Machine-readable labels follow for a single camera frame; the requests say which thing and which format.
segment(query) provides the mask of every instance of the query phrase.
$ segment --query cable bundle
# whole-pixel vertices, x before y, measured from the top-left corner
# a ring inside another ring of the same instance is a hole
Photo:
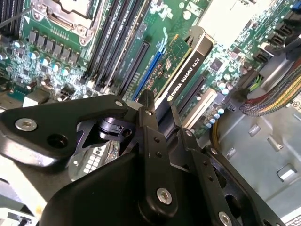
[[[299,59],[270,92],[259,98],[247,100],[240,110],[248,116],[259,117],[283,108],[301,92],[300,75],[301,60]]]

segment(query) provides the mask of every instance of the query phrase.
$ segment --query black pcie slot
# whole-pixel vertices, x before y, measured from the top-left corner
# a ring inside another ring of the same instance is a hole
[[[137,69],[138,69],[147,49],[149,48],[149,46],[150,46],[149,43],[147,43],[146,41],[143,41],[135,59],[133,60],[130,68],[127,71],[127,74],[123,78],[123,82],[118,91],[118,96],[123,97],[123,95],[126,93],[126,90],[127,90],[128,86],[130,85],[134,75],[136,74]]]
[[[191,89],[188,93],[183,97],[181,102],[177,106],[177,111],[179,115],[182,115],[183,112],[187,110],[189,104],[191,103],[192,99],[198,94],[202,86],[204,85],[206,78],[205,74],[199,76],[198,80],[192,85]]]

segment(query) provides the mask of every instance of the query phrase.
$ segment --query white component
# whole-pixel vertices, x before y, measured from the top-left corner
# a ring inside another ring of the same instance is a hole
[[[200,8],[199,6],[197,6],[191,1],[188,3],[186,9],[190,11],[192,14],[196,15],[197,17],[201,17],[204,11],[202,8]]]
[[[185,3],[184,2],[181,2],[180,4],[179,4],[179,8],[184,8],[185,7]]]
[[[195,107],[188,114],[183,122],[183,127],[191,129],[197,120],[203,115],[206,109],[212,104],[217,97],[217,93],[209,88],[206,93],[202,96],[202,99],[195,105]]]
[[[183,17],[184,17],[185,20],[189,20],[190,17],[191,17],[191,12],[189,12],[189,11],[184,11],[184,12],[183,12]]]
[[[240,0],[214,0],[199,26],[203,27],[218,44],[229,48],[250,19],[262,10],[259,3],[246,4]]]

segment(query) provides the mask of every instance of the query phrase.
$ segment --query black connector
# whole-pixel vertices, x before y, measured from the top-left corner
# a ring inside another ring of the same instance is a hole
[[[271,56],[268,53],[259,50],[253,54],[253,58],[259,62],[267,63],[271,59]]]
[[[276,33],[272,33],[268,36],[268,42],[273,44],[276,47],[284,46],[284,39]]]
[[[276,28],[275,31],[282,35],[282,36],[291,36],[293,34],[293,27],[291,27],[290,25],[287,25],[284,22],[279,23]]]
[[[301,15],[296,14],[294,12],[289,12],[284,18],[283,21],[286,24],[292,25],[292,26],[298,26],[301,25]]]

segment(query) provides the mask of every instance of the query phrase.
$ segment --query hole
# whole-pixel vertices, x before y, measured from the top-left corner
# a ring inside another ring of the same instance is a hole
[[[157,156],[158,158],[162,158],[161,152],[156,152],[156,156]]]
[[[68,145],[68,139],[60,134],[52,134],[47,138],[47,142],[50,146],[56,149],[65,148]]]
[[[125,129],[123,132],[122,132],[122,136],[124,137],[128,137],[132,134],[132,131],[130,129]]]
[[[158,138],[156,138],[156,137],[154,137],[154,141],[156,141],[157,143],[160,142],[160,140]]]
[[[232,215],[237,219],[241,216],[241,207],[240,204],[238,203],[237,199],[229,194],[226,195],[226,201],[229,205],[230,211],[232,213]]]
[[[216,174],[218,183],[220,183],[221,189],[223,189],[227,185],[226,178],[218,171],[217,168],[214,167],[214,172]]]
[[[272,224],[270,222],[268,222],[267,220],[263,220],[263,223],[265,226],[272,226]]]
[[[29,122],[29,121],[24,121],[24,122],[22,123],[22,127],[24,127],[24,128],[29,128],[30,126],[32,126],[32,123]]]

